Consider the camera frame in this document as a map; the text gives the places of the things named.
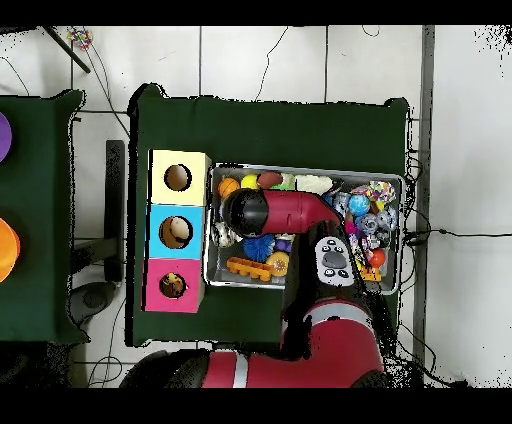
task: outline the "blue box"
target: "blue box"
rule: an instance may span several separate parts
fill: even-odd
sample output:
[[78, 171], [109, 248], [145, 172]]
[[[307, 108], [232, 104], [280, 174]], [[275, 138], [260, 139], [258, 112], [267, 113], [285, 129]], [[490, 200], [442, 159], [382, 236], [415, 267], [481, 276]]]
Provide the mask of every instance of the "blue box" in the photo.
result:
[[[169, 217], [185, 218], [192, 225], [192, 238], [185, 247], [170, 249], [159, 237], [160, 224]], [[149, 214], [149, 258], [151, 259], [201, 259], [204, 237], [204, 208], [151, 204]]]

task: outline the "yellow box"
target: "yellow box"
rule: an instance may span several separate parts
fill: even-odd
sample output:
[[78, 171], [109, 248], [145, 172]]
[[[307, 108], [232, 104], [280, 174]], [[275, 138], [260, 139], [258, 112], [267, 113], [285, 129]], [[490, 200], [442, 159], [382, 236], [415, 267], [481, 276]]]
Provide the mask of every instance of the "yellow box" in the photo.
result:
[[[206, 180], [211, 164], [208, 156], [201, 152], [150, 150], [148, 159], [151, 170], [151, 203], [206, 205]], [[185, 174], [187, 185], [182, 188], [176, 181], [184, 180]]]

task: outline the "button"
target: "button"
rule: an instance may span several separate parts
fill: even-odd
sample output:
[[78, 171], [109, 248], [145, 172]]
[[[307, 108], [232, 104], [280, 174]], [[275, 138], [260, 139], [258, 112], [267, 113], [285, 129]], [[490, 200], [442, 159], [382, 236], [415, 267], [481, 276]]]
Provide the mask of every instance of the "button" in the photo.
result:
[[347, 260], [340, 252], [327, 252], [323, 259], [322, 265], [326, 268], [345, 268], [347, 266]]

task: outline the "orange toy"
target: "orange toy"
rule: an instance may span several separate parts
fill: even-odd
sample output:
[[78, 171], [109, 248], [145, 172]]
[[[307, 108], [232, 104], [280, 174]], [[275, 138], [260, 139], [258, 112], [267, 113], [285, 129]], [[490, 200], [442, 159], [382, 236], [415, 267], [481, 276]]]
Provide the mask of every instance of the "orange toy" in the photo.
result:
[[240, 184], [237, 180], [234, 178], [224, 178], [218, 187], [220, 197], [225, 199], [228, 197], [231, 193], [233, 193], [235, 190], [238, 190], [240, 188]]
[[227, 267], [229, 271], [234, 274], [239, 273], [244, 277], [250, 275], [251, 278], [259, 278], [261, 281], [270, 281], [270, 275], [273, 269], [270, 265], [235, 257], [228, 259]]
[[372, 257], [368, 260], [373, 268], [378, 268], [386, 262], [386, 254], [382, 249], [372, 250]]
[[272, 275], [275, 277], [284, 277], [288, 271], [288, 262], [290, 257], [284, 252], [272, 253], [267, 259], [267, 265], [272, 267]]
[[379, 268], [370, 268], [362, 266], [359, 270], [359, 274], [363, 281], [376, 281], [379, 283], [382, 280], [382, 276], [380, 275]]
[[19, 254], [18, 235], [0, 218], [0, 283], [11, 273]]

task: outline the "green tablecloth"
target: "green tablecloth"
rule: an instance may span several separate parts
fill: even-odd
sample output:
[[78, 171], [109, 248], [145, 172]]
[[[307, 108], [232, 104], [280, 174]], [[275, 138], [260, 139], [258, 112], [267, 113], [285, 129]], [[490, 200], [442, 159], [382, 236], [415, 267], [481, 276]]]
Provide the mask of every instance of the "green tablecloth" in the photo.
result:
[[[134, 94], [129, 113], [126, 337], [134, 345], [148, 339], [276, 343], [281, 332], [278, 290], [207, 286], [197, 314], [140, 310], [148, 149], [204, 152], [215, 162], [404, 174], [405, 99], [384, 106], [169, 99], [150, 84]], [[396, 311], [397, 297], [388, 304]]]
[[0, 217], [18, 233], [21, 254], [0, 284], [0, 340], [86, 340], [66, 313], [70, 274], [69, 124], [82, 91], [52, 99], [0, 96], [13, 145], [0, 162]]

